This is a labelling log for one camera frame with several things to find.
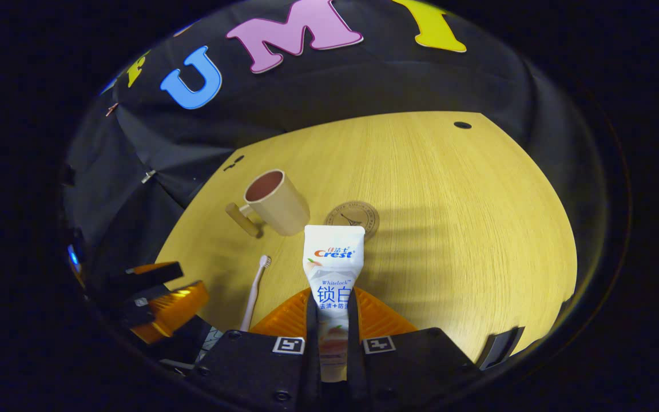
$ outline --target wooden table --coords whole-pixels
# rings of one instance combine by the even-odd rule
[[[573,293],[566,213],[510,136],[477,113],[381,114],[238,149],[190,203],[157,262],[180,262],[185,277],[170,288],[204,280],[210,301],[199,315],[220,330],[240,325],[261,255],[272,264],[252,324],[308,287],[303,233],[282,237],[264,227],[263,237],[252,238],[225,213],[230,201],[243,204],[254,177],[274,168],[308,200],[310,224],[345,201],[375,206],[379,229],[366,242],[356,286],[418,328],[443,329],[473,360],[490,334],[525,326],[513,354],[544,336]]]

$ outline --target toothbrush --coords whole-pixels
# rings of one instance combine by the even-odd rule
[[[243,315],[243,322],[240,324],[240,330],[243,332],[248,332],[248,328],[251,326],[253,307],[256,305],[256,298],[259,295],[259,281],[261,280],[261,274],[264,273],[265,268],[269,267],[269,264],[271,264],[271,258],[266,255],[261,256],[261,260],[259,260],[259,271],[256,272],[256,278],[253,280],[251,294],[248,295],[248,305],[246,305],[245,315]]]

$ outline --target letter m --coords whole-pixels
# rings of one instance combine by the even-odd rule
[[[274,54],[266,44],[295,56],[304,49],[304,29],[309,29],[315,50],[337,49],[363,41],[363,35],[350,30],[332,0],[299,0],[291,5],[286,23],[254,18],[233,28],[226,37],[237,37],[253,58],[251,71],[263,73],[280,65],[283,56]]]

